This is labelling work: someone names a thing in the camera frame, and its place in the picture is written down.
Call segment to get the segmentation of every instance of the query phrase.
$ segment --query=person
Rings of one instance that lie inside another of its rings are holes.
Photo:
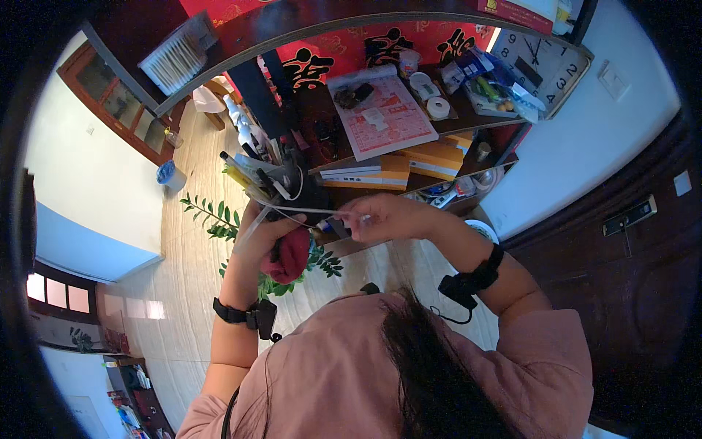
[[[403,197],[365,197],[341,210],[354,240],[430,240],[461,273],[494,248],[461,219]],[[258,211],[250,202],[239,233]],[[223,305],[256,302],[260,262],[297,226],[262,223],[232,253]],[[495,351],[450,330],[413,294],[337,298],[261,355],[256,331],[216,317],[202,392],[177,437],[581,438],[593,389],[578,313],[553,310],[508,254],[497,273],[478,293],[498,316]]]

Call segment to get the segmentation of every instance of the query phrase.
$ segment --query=clock face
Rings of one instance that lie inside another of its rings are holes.
[[[589,68],[578,51],[556,42],[504,29],[491,51],[515,74],[519,84],[536,96],[551,115]]]

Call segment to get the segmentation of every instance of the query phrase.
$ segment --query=hand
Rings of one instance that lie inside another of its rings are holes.
[[[249,204],[246,205],[244,215],[241,217],[241,225],[239,226],[237,241],[232,254],[232,257],[234,257],[235,254],[240,255],[242,261],[246,261],[251,268],[255,266],[256,270],[258,270],[263,257],[271,251],[276,240],[300,227],[300,223],[304,223],[305,219],[307,219],[305,214],[297,214],[294,215],[293,218],[300,221],[300,223],[296,223],[290,218],[285,218],[273,223],[263,221],[245,242],[240,242],[239,237],[245,236],[246,231],[251,227],[252,222],[256,219],[260,210],[259,204],[255,201],[250,201]]]
[[[447,215],[428,204],[390,194],[358,198],[339,210],[353,212],[335,218],[350,226],[351,238],[358,242],[428,239],[437,222]]]

